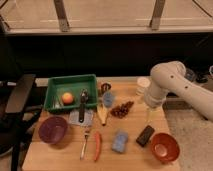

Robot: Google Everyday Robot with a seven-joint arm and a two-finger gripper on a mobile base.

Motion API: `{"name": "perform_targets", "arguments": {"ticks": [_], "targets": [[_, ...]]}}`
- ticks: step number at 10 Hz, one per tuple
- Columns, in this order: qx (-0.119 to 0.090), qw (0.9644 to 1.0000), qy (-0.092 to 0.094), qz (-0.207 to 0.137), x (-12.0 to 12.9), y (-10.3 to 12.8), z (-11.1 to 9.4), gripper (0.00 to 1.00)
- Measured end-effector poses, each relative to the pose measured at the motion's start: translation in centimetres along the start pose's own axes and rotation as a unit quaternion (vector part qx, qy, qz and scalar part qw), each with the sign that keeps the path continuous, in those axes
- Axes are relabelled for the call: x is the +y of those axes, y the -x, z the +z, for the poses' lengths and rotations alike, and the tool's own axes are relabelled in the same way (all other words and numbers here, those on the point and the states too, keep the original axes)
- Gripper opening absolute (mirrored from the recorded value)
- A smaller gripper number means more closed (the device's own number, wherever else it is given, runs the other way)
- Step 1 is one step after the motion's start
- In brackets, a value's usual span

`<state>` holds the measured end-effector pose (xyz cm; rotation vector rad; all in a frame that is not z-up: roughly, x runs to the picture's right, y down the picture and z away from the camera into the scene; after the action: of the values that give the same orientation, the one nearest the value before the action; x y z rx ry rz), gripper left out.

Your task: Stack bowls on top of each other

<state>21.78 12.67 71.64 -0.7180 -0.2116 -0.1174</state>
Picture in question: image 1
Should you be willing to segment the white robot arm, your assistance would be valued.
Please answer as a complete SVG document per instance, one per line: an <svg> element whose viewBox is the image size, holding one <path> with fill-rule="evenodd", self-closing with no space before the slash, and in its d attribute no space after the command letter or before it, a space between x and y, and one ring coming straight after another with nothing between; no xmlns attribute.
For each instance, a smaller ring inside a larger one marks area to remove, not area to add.
<svg viewBox="0 0 213 171"><path fill-rule="evenodd" d="M149 107L156 108L172 92L213 122L213 92L190 82L185 74L186 67L180 61L155 65L150 71L151 83L144 91L144 102Z"/></svg>

